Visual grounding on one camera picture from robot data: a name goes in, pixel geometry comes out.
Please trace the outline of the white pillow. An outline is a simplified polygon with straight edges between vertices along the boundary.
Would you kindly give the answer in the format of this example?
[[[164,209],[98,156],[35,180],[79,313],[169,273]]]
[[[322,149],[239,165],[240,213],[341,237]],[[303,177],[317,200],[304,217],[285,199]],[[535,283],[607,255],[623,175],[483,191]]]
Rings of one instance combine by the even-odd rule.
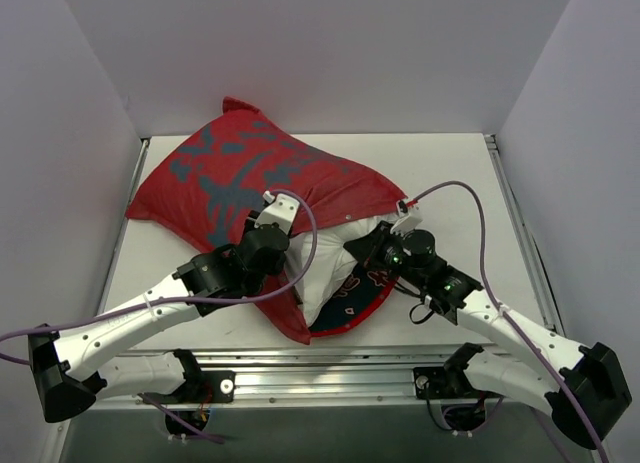
[[[398,219],[395,214],[385,214],[318,231],[316,251],[311,265],[295,285],[301,311],[308,326],[315,322],[324,304],[342,286],[356,266],[356,260],[343,248],[343,244],[368,235],[382,221],[395,223]]]

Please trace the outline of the red printed pillowcase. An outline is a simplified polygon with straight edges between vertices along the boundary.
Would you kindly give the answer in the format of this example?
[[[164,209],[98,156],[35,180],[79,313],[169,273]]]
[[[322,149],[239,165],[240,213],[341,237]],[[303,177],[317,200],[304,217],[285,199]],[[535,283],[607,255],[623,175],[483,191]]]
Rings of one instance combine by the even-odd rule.
[[[294,192],[311,210],[298,212],[286,269],[268,278],[268,292],[305,275],[319,230],[397,215],[396,203],[406,197],[376,170],[310,146],[278,128],[260,109],[227,97],[220,117],[151,171],[126,216],[155,222],[204,253],[238,242],[248,213],[262,208],[265,191],[276,189]],[[284,336],[311,342],[295,287],[257,306]]]

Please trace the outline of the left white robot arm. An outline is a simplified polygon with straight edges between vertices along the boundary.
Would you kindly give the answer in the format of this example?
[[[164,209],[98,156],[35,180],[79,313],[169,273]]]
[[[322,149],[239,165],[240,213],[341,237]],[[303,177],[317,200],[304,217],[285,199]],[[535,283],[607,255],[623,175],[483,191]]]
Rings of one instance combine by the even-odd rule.
[[[194,400],[203,376],[187,350],[128,361],[122,352],[181,323],[257,298],[279,273],[297,213],[292,203],[252,211],[241,240],[193,257],[157,285],[77,328],[43,324],[28,337],[44,419],[71,419],[100,399],[150,392]]]

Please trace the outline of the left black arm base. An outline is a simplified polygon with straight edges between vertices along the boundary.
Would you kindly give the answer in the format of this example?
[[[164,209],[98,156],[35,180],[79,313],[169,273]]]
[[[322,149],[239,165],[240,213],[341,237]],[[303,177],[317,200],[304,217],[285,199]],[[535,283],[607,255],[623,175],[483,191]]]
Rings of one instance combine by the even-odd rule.
[[[184,383],[170,394],[144,393],[161,404],[227,404],[234,401],[236,373],[231,370],[206,370],[195,380]]]

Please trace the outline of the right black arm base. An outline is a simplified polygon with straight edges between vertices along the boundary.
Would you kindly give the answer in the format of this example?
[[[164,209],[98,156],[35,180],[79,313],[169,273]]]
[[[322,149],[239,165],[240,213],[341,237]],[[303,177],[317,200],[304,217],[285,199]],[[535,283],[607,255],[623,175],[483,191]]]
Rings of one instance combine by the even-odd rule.
[[[472,399],[481,395],[459,370],[443,366],[414,367],[412,374],[415,396],[419,400]]]

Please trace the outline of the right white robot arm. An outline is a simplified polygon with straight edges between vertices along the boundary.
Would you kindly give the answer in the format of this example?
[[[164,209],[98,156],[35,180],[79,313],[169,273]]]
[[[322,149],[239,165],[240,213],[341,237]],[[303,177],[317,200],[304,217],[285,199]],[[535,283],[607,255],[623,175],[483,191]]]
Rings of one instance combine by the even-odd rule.
[[[573,443],[595,450],[632,402],[616,353],[602,343],[567,339],[497,301],[486,285],[436,253],[426,230],[395,234],[382,222],[344,249],[366,269],[412,285],[429,309],[506,351],[465,343],[444,363],[447,397],[493,393],[549,416]]]

